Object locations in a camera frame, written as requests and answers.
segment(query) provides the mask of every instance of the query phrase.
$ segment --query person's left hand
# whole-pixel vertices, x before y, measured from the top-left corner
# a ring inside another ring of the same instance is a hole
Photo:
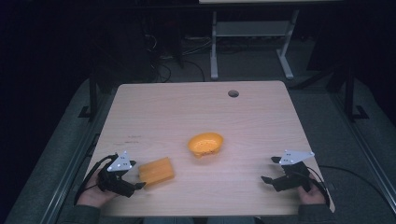
[[[108,203],[115,197],[119,196],[119,194],[109,190],[101,191],[99,187],[96,186],[96,180],[100,170],[101,169],[98,169],[93,173],[91,179],[85,186],[86,190],[79,196],[77,204],[101,208],[105,203]]]

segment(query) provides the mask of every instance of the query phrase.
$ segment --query wooden table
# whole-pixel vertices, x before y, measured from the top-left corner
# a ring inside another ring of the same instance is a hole
[[[205,132],[220,133],[224,142],[219,154],[196,159],[187,144]],[[270,158],[285,149],[311,151],[280,81],[130,84],[118,89],[89,170],[124,150],[136,166],[163,157],[174,166],[174,179],[118,197],[104,215],[291,215],[297,191],[276,192],[261,180],[283,175]],[[305,164],[320,173],[314,158]],[[137,182],[137,167],[123,179]]]

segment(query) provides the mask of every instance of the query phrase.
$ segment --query person's right hand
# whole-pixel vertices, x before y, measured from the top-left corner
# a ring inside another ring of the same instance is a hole
[[[311,179],[315,179],[312,174],[309,175]],[[301,204],[319,204],[326,203],[323,194],[320,192],[317,186],[311,183],[311,190],[306,192],[302,186],[297,188],[300,196]]]

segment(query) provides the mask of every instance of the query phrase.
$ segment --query rectangular orange object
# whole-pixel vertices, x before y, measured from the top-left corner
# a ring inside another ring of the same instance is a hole
[[[146,182],[145,187],[161,183],[175,177],[169,158],[165,157],[139,166],[140,181]]]

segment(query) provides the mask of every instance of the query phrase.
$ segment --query screw hole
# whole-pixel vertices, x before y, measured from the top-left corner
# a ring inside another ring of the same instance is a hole
[[[239,91],[228,91],[228,95],[233,98],[238,97]]]

